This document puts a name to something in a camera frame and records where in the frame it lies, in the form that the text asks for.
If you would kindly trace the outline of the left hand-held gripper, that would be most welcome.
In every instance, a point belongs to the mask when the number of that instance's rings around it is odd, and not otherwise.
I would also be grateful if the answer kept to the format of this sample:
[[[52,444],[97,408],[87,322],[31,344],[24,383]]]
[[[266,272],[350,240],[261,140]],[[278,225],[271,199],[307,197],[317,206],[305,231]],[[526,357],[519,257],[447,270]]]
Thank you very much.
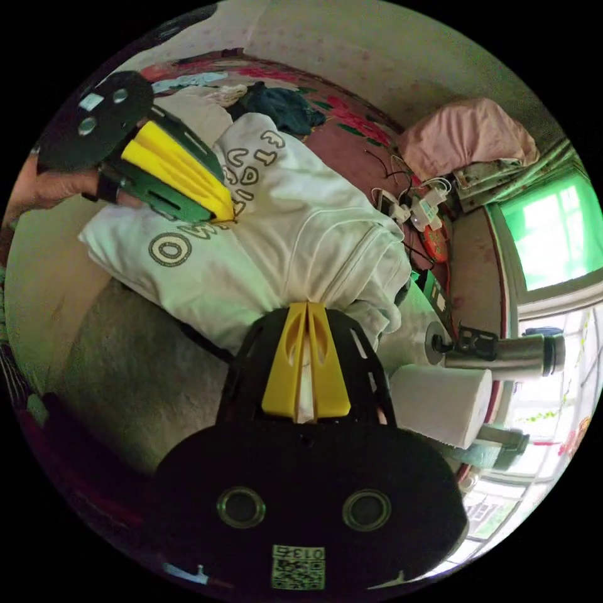
[[[105,196],[138,198],[175,220],[231,220],[234,206],[212,150],[155,104],[151,83],[117,72],[64,103],[39,141],[39,172],[96,169]]]

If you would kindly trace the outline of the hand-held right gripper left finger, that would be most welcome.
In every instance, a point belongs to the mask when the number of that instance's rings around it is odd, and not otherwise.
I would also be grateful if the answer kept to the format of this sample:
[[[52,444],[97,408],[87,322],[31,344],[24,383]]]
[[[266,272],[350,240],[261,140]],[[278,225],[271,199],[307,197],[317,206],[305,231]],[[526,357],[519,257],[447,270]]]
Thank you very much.
[[[289,309],[274,353],[261,410],[269,416],[297,416],[307,334],[307,304]]]

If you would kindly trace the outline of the person's left hand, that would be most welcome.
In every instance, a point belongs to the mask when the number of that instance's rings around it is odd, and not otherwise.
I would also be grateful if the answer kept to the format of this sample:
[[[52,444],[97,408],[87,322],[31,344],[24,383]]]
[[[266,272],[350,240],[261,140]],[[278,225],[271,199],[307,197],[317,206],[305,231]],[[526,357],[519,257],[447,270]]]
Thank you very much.
[[[8,200],[2,225],[11,224],[31,210],[51,209],[74,195],[86,194],[108,202],[132,208],[143,206],[142,201],[125,192],[105,196],[97,170],[75,173],[46,171],[38,173],[38,159],[30,156],[23,164]]]

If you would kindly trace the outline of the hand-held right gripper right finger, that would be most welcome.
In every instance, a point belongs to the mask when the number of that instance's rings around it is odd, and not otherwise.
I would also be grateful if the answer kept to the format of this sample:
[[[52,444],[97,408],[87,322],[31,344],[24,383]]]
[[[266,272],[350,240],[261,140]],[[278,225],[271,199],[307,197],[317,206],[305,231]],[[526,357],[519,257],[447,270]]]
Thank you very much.
[[[307,327],[314,417],[343,418],[349,414],[351,404],[323,305],[307,304]]]

